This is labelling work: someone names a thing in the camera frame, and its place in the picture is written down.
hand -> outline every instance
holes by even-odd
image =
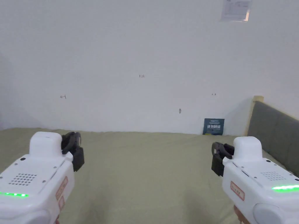
[[[240,210],[235,205],[234,205],[234,211],[238,216],[240,222],[243,222],[244,224],[250,224],[248,220],[245,218],[245,216],[240,212]]]
[[[57,219],[56,219],[56,221],[55,221],[54,224],[59,224],[58,218],[59,218],[59,216],[57,217]]]

green bedsheet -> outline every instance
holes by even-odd
[[[0,171],[29,152],[37,131],[0,131]],[[85,165],[60,215],[61,224],[239,223],[211,170],[214,141],[234,136],[81,132]],[[273,160],[268,154],[265,157]]]

red label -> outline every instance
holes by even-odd
[[[234,182],[231,181],[231,189],[236,195],[239,196],[243,201],[245,200],[245,193],[242,191]]]
[[[65,205],[65,200],[64,200],[64,197],[62,196],[58,202],[58,205],[59,205],[59,209],[60,211],[63,209],[64,205]]]
[[[68,177],[65,177],[58,191],[56,192],[56,200],[60,198],[67,184],[68,184]]]

gray headboard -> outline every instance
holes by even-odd
[[[262,148],[299,175],[299,121],[275,108],[255,101],[247,136],[254,136]]]

wooden post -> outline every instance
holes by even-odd
[[[247,125],[246,125],[246,128],[245,128],[244,136],[247,136],[247,134],[248,134],[250,120],[251,120],[253,108],[254,108],[254,105],[255,105],[256,101],[264,102],[264,97],[263,96],[254,96],[253,97],[252,102],[251,102],[251,106],[250,106],[250,110],[249,110],[249,117],[248,117]]]

